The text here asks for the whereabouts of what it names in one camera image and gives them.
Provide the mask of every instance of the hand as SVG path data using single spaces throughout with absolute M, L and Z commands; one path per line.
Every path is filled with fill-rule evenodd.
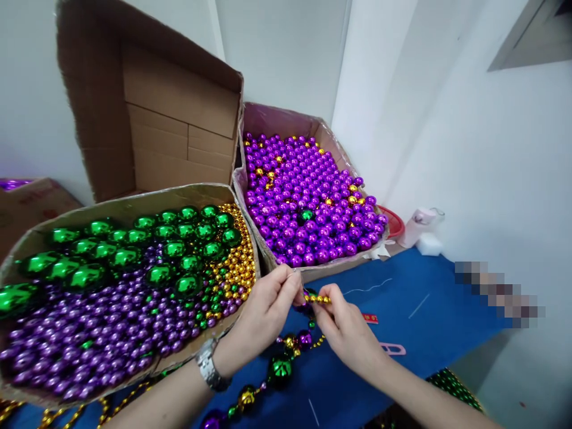
M 346 301 L 337 284 L 322 287 L 319 295 L 332 300 L 326 306 L 312 304 L 316 322 L 328 344 L 353 372 L 372 383 L 372 375 L 391 358 L 381 348 L 361 311 Z
M 237 323 L 214 351 L 214 366 L 231 377 L 282 331 L 290 306 L 305 303 L 299 272 L 282 264 L 256 282 Z

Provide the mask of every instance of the pink clip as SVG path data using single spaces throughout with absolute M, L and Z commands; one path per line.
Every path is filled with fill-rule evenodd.
M 383 350 L 389 356 L 403 356 L 407 354 L 405 347 L 403 347 L 401 344 L 380 343 L 380 346 L 383 347 Z

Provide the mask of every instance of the large green bead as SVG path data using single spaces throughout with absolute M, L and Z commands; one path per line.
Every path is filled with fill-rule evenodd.
M 133 227 L 136 229 L 153 229 L 157 225 L 155 216 L 140 216 L 133 221 Z
M 187 273 L 198 274 L 203 270 L 203 260 L 198 255 L 187 255 L 181 258 L 179 267 Z
M 72 292 L 87 292 L 103 287 L 106 280 L 106 268 L 101 264 L 91 263 L 76 269 L 66 279 L 64 286 Z
M 117 271 L 131 271 L 141 265 L 142 253 L 138 247 L 120 247 L 112 255 L 109 266 Z
M 203 279 L 199 275 L 186 275 L 177 280 L 175 292 L 184 298 L 196 295 L 203 287 Z
M 129 245 L 147 247 L 151 244 L 153 235 L 148 229 L 130 229 L 127 232 L 127 243 Z
M 177 230 L 173 225 L 159 225 L 155 228 L 154 235 L 159 241 L 170 240 L 177 237 Z
M 86 256 L 93 252 L 99 241 L 96 238 L 81 238 L 70 246 L 70 252 L 75 256 Z
M 30 283 L 8 284 L 0 289 L 0 319 L 15 316 L 26 310 L 38 287 Z
M 197 225 L 197 238 L 200 241 L 210 241 L 216 235 L 216 228 L 208 222 L 201 222 Z
M 111 218 L 98 219 L 90 222 L 85 233 L 90 237 L 107 237 L 115 229 L 115 222 Z
M 164 225 L 175 225 L 179 222 L 177 212 L 174 210 L 163 210 L 157 215 L 157 219 Z
M 208 206 L 204 206 L 201 209 L 201 217 L 203 219 L 214 219 L 216 217 L 216 215 L 218 215 L 219 213 L 220 213 L 220 209 L 213 204 L 209 204 Z
M 292 362 L 285 353 L 274 356 L 268 364 L 268 382 L 276 390 L 283 390 L 288 386 L 292 377 Z
M 127 229 L 115 229 L 107 236 L 107 241 L 115 244 L 127 243 Z
M 183 240 L 192 240 L 195 237 L 197 227 L 190 223 L 182 223 L 177 227 L 177 229 Z
M 303 225 L 304 223 L 306 223 L 308 220 L 312 220 L 314 218 L 314 212 L 311 210 L 303 210 L 299 215 L 298 215 L 298 223 Z
M 79 256 L 63 257 L 50 267 L 45 279 L 50 282 L 63 280 L 83 264 L 85 260 Z
M 95 260 L 107 260 L 117 251 L 117 245 L 100 241 L 91 251 L 91 257 Z
M 186 206 L 179 211 L 182 222 L 193 223 L 198 219 L 198 209 L 195 206 Z
M 203 247 L 203 257 L 207 260 L 217 261 L 224 256 L 224 247 L 218 241 L 212 241 Z
M 167 241 L 163 246 L 163 257 L 176 259 L 186 254 L 186 245 L 181 240 Z
M 214 224 L 219 229 L 229 229 L 234 226 L 234 217 L 228 213 L 219 213 L 214 218 Z
M 81 231 L 75 228 L 54 228 L 46 236 L 46 241 L 50 246 L 64 247 L 79 239 L 81 234 Z
M 236 247 L 243 240 L 243 236 L 240 234 L 239 230 L 232 228 L 223 231 L 220 240 L 229 247 Z
M 16 262 L 16 264 L 18 264 L 18 271 L 20 274 L 24 277 L 33 278 L 45 273 L 48 268 L 58 262 L 60 258 L 62 258 L 62 255 L 59 253 L 47 251 L 24 258 L 23 260 Z
M 168 263 L 157 264 L 145 274 L 145 282 L 152 287 L 166 286 L 175 275 L 173 267 Z

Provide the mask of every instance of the forearm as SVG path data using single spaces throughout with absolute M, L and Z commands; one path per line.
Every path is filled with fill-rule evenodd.
M 240 368 L 232 359 L 232 347 L 232 340 L 225 337 L 214 351 L 213 363 L 223 377 L 231 377 Z M 188 428 L 213 395 L 192 360 L 133 401 L 105 429 Z
M 371 384 L 428 429 L 500 428 L 481 412 L 420 379 L 393 359 L 387 359 L 376 371 Z

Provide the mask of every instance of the red label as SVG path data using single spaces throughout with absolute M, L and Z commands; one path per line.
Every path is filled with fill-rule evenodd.
M 378 325 L 380 323 L 376 315 L 362 313 L 362 316 L 365 319 L 365 321 L 369 324 Z

